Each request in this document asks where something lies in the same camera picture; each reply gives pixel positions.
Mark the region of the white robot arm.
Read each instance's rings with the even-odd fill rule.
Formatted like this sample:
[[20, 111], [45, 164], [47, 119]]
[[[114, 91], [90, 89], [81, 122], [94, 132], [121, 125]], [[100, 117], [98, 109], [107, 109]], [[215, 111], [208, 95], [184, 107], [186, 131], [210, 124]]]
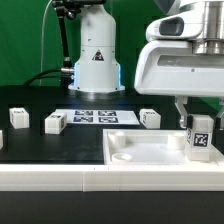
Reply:
[[[140, 94], [176, 98], [187, 125], [189, 96], [224, 98], [224, 0], [155, 0], [166, 14], [146, 30], [135, 72]], [[81, 52], [69, 89], [94, 97], [123, 91], [115, 59], [116, 23], [103, 6], [81, 12]]]

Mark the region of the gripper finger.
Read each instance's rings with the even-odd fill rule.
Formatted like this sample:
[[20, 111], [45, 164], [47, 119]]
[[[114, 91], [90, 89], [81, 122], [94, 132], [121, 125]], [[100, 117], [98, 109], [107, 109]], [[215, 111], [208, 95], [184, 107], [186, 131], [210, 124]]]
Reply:
[[219, 104], [221, 108], [216, 115], [215, 127], [217, 129], [224, 130], [224, 98], [219, 99]]

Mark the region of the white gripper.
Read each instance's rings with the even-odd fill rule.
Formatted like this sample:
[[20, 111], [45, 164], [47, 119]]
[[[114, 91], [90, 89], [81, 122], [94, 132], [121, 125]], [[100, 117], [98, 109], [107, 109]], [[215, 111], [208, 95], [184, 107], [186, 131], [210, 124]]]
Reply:
[[224, 97], [224, 23], [178, 14], [152, 22], [146, 39], [134, 87], [143, 95], [176, 96], [180, 126], [186, 128], [186, 96]]

